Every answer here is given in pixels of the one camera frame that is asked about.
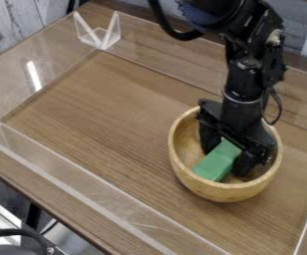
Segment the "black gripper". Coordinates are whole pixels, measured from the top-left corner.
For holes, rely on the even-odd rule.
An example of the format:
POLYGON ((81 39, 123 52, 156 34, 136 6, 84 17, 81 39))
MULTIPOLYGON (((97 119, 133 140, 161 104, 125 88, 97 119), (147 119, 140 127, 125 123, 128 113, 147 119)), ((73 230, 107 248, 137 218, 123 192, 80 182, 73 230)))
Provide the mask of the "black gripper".
POLYGON ((246 176, 258 164, 266 164, 278 149, 278 142, 264 127, 264 110, 268 95, 240 95, 223 90, 223 101, 198 101, 199 134, 202 149, 210 154, 226 138, 240 149, 234 174, 246 176))

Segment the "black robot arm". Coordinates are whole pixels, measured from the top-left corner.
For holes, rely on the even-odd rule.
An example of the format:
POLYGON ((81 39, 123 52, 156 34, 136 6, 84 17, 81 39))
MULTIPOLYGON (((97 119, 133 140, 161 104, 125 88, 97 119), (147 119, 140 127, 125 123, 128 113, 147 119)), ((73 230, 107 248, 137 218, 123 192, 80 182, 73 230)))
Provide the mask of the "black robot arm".
POLYGON ((278 150, 267 128, 276 124, 266 115, 270 100, 280 99, 275 85, 284 80, 283 18, 264 0, 176 0, 188 32, 173 29, 159 0, 148 0, 163 30, 180 41, 214 32, 224 39, 228 77, 220 103, 202 99, 196 118, 204 153, 214 153, 227 139, 239 147, 232 172, 247 175, 268 162, 278 150))

